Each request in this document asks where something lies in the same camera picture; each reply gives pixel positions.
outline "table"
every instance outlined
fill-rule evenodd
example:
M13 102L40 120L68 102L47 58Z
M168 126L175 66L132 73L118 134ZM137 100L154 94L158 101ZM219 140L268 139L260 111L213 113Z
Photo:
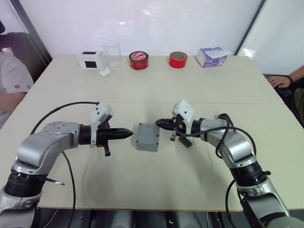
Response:
M123 57L122 68L101 77L98 70L82 70L75 55L58 56L25 100L283 104L248 57L229 56L223 66L207 68L189 57L182 69L170 67L168 57L149 58L149 67L136 71Z
M36 122L65 101L23 101L0 131L0 184L4 185L16 157L18 145ZM175 103L109 102L114 112L112 127L126 127L134 136L109 142L111 156L100 148L79 146L66 151L76 181L78 209L224 210L226 188L232 180L229 169L215 155L215 148L199 139L185 148L169 140L170 132L160 131L158 152L137 151L134 146L138 123L170 118ZM213 119L230 115L234 125L254 138L257 160L270 176L289 209L304 208L304 130L282 104L198 104L191 103L195 117ZM70 106L50 116L42 124L69 121L89 124L94 105ZM72 185L68 167L59 156L47 182L41 207L71 208ZM229 208L241 210L236 189Z

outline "red tape roll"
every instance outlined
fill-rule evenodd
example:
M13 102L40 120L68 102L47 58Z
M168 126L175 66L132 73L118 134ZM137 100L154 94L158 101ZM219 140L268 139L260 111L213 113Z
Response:
M170 54L169 65L173 68L183 68L186 65L187 57L181 51L174 51Z
M149 55L143 51L135 51L129 55L130 67L134 70L143 70L149 65Z

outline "white box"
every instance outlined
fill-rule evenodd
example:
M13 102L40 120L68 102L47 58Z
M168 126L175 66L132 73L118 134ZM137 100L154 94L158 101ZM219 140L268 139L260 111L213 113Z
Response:
M104 52L103 51L82 51L77 56L81 69L104 69Z

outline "white shirt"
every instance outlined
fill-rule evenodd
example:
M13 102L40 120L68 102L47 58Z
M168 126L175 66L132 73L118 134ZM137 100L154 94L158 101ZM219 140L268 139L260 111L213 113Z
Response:
M0 94L28 92L32 86L33 79L26 66L13 55L0 52ZM10 114L0 110L0 128Z

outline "clear glass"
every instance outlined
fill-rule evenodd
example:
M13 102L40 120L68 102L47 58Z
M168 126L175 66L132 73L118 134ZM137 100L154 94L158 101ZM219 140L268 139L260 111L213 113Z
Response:
M115 38L104 39L101 47L104 50L105 63L107 67L119 68L123 64L120 52L120 42Z

